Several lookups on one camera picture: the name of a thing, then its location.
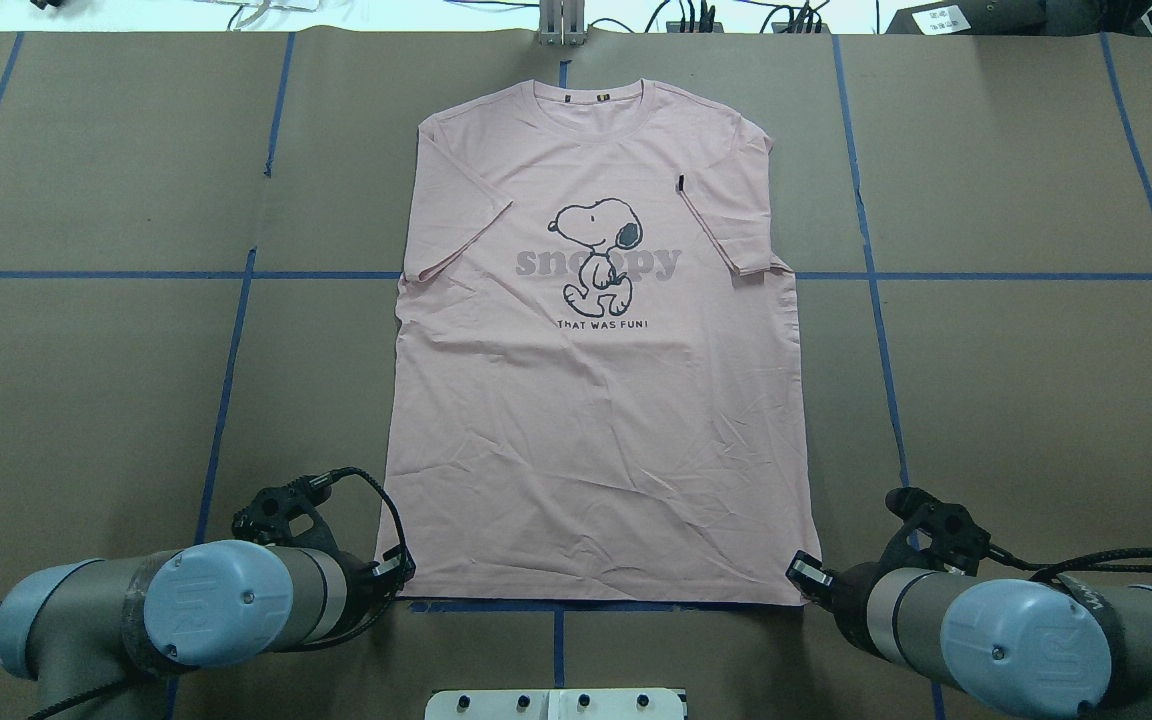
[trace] short sleeve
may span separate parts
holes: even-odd
[[[509,197],[457,159],[448,145],[438,120],[420,123],[403,256],[408,282],[434,278],[511,205]]]
[[[726,156],[679,179],[687,206],[741,275],[782,266],[772,253],[771,152],[772,138],[741,118]]]

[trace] cartoon dog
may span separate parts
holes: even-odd
[[[643,225],[628,202],[605,197],[593,205],[568,205],[550,222],[550,232],[589,247],[577,273],[579,287],[563,287],[567,305],[586,318],[624,314],[634,300],[634,283],[617,272],[608,251],[630,250],[643,242]]]

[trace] neckline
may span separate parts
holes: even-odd
[[[571,90],[570,88],[554,88],[545,85],[539,81],[526,81],[517,85],[522,105],[526,114],[539,124],[548,128],[551,132],[556,132],[564,138],[581,142],[613,142],[632,135],[637,129],[652,118],[652,109],[655,106],[655,83],[649,79],[637,79],[620,88],[607,88],[607,90]],[[543,101],[556,103],[579,103],[593,105],[596,103],[628,100],[637,97],[634,113],[619,127],[607,129],[607,131],[589,131],[576,126],[562,122],[553,118],[541,106]]]

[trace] dog ear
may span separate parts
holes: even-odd
[[[626,223],[626,227],[616,232],[616,247],[620,247],[621,250],[630,250],[642,240],[638,223]]]

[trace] white bracket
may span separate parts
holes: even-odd
[[[425,720],[687,720],[685,698],[666,688],[442,691]]]
[[[585,44],[585,0],[540,0],[540,45]]]

